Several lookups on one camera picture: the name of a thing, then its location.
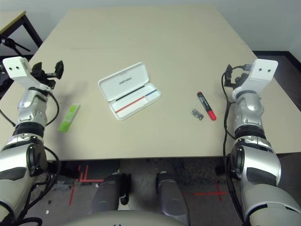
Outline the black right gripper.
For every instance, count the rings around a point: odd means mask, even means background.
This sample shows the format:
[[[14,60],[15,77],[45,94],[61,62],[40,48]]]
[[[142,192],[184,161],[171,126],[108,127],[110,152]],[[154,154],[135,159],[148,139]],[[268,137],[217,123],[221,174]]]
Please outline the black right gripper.
[[[229,88],[234,87],[234,89],[236,89],[236,88],[240,87],[245,82],[245,80],[248,78],[248,74],[247,73],[242,73],[241,76],[235,78],[235,83],[232,83],[231,82],[232,71],[233,71],[232,66],[228,65],[227,68],[226,68],[225,73],[223,74],[224,75],[223,85],[225,87],[229,87]]]

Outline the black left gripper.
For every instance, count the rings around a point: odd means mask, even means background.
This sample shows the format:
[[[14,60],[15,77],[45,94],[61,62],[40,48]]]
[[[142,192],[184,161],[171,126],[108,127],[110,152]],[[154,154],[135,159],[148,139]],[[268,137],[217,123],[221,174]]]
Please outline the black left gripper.
[[[56,82],[51,78],[61,79],[63,72],[64,64],[62,60],[56,63],[54,73],[45,73],[42,70],[42,62],[38,62],[32,67],[32,76],[35,79],[37,79],[40,83],[47,85],[51,89],[54,89],[56,84]]]

